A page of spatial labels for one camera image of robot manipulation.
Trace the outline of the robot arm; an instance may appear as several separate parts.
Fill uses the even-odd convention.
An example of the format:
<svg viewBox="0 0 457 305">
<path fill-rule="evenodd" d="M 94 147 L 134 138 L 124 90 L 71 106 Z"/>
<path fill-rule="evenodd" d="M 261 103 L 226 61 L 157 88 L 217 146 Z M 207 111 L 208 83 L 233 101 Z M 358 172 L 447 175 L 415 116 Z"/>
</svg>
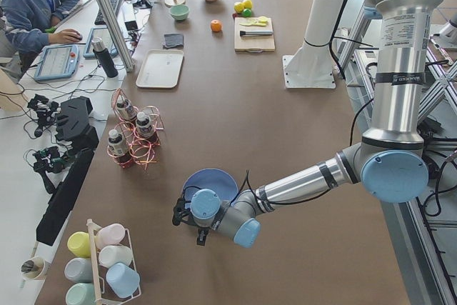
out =
<svg viewBox="0 0 457 305">
<path fill-rule="evenodd" d="M 429 180 L 421 157 L 424 141 L 417 132 L 419 103 L 431 14 L 442 1 L 364 1 L 363 12 L 381 19 L 381 34 L 371 124 L 359 143 L 258 189 L 245 181 L 226 200 L 215 188 L 186 184 L 174 207 L 174 225 L 195 226 L 198 245 L 216 231 L 248 248 L 261 229 L 258 215 L 312 201 L 345 183 L 360 183 L 388 203 L 419 196 Z"/>
</svg>

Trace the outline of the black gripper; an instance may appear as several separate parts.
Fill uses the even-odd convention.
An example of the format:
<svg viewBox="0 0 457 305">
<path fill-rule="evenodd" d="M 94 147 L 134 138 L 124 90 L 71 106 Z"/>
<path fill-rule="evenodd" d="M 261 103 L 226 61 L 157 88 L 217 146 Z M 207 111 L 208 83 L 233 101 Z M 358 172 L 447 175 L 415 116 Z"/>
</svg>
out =
<svg viewBox="0 0 457 305">
<path fill-rule="evenodd" d="M 206 238 L 208 236 L 208 232 L 211 230 L 211 227 L 196 225 L 196 228 L 198 230 L 196 243 L 198 245 L 205 245 Z"/>
</svg>

